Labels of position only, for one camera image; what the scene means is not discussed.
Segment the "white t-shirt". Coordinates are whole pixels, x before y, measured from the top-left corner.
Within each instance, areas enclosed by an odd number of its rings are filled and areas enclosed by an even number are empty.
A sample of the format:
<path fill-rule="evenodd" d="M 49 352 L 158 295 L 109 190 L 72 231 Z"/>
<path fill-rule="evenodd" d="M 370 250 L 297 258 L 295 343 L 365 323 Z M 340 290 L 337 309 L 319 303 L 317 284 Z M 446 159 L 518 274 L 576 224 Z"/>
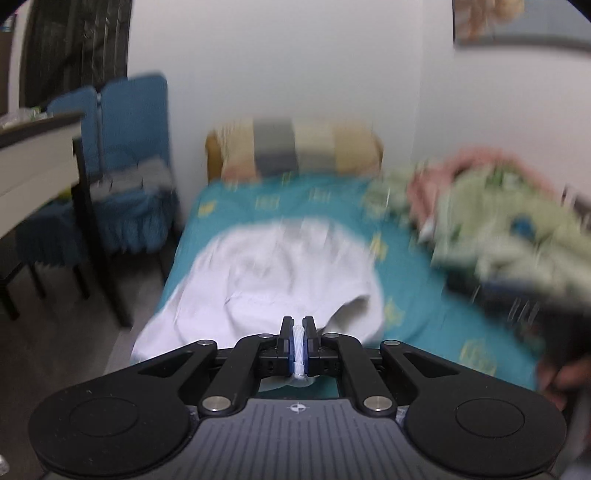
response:
<path fill-rule="evenodd" d="M 238 226 L 195 257 L 132 349 L 138 363 L 197 340 L 231 348 L 243 337 L 280 332 L 294 319 L 298 336 L 311 316 L 322 333 L 363 345 L 384 334 L 384 294 L 375 256 L 362 237 L 328 219 L 280 219 Z"/>

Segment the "teal patterned bed sheet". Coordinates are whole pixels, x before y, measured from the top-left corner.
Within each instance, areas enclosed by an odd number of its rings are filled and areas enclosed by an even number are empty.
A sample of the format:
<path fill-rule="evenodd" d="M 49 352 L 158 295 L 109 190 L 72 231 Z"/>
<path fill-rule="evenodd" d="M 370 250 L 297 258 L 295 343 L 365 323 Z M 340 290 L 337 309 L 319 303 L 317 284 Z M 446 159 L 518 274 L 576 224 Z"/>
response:
<path fill-rule="evenodd" d="M 315 217 L 337 222 L 362 237 L 375 256 L 384 294 L 381 339 L 396 339 L 447 360 L 526 387 L 535 385 L 536 359 L 505 327 L 445 290 L 443 273 L 407 229 L 369 212 L 362 178 L 303 176 L 255 184 L 216 182 L 202 191 L 187 219 L 156 312 L 195 257 L 234 227 Z"/>

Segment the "pink fleece cloth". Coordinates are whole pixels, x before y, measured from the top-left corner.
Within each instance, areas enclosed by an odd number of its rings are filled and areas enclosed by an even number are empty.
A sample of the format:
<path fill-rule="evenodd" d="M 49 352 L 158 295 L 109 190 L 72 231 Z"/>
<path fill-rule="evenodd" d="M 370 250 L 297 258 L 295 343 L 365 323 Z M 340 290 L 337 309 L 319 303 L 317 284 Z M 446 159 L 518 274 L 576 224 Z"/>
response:
<path fill-rule="evenodd" d="M 429 220 L 433 220 L 439 197 L 462 174 L 495 169 L 515 172 L 535 190 L 552 199 L 557 197 L 550 182 L 516 155 L 493 147 L 467 147 L 444 161 L 415 169 L 406 189 L 412 222 L 422 228 Z"/>

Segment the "plaid beige grey pillow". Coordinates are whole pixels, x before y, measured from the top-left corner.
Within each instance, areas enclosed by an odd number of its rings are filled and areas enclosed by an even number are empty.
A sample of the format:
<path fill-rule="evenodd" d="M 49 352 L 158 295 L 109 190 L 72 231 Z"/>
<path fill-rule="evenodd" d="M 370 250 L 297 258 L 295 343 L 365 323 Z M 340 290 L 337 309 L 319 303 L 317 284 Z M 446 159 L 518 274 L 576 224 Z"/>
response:
<path fill-rule="evenodd" d="M 288 174 L 376 175 L 384 146 L 355 121 L 245 119 L 208 133 L 205 154 L 209 181 L 242 183 Z"/>

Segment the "grey cloth on chair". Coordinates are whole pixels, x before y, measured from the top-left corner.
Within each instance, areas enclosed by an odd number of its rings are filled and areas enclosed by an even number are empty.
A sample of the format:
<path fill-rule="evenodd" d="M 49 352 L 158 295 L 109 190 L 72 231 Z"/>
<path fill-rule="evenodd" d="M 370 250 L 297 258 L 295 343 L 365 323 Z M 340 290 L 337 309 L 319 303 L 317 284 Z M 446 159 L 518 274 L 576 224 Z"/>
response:
<path fill-rule="evenodd" d="M 171 171 L 159 157 L 143 160 L 126 169 L 107 172 L 89 187 L 90 196 L 95 201 L 128 191 L 158 192 L 173 189 Z"/>

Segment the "green fleece blanket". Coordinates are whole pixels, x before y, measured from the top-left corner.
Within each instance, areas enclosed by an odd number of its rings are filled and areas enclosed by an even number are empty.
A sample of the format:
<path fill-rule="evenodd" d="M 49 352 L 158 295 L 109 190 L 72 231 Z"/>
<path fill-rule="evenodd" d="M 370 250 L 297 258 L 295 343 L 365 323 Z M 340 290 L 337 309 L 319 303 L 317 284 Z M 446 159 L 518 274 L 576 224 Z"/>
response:
<path fill-rule="evenodd" d="M 370 182 L 363 203 L 370 213 L 413 228 L 434 266 L 481 282 L 589 300 L 590 236 L 559 200 L 509 170 L 466 172 L 439 197 L 435 218 L 419 228 L 410 218 L 406 192 L 414 173 Z"/>

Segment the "framed wall painting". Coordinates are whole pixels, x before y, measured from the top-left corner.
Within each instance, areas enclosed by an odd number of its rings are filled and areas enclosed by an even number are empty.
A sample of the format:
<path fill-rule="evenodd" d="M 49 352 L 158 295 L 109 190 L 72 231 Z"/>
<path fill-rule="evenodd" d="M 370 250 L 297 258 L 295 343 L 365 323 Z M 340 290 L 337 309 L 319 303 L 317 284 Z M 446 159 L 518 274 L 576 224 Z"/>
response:
<path fill-rule="evenodd" d="M 455 1 L 452 6 L 454 40 L 461 46 L 590 49 L 588 1 Z"/>

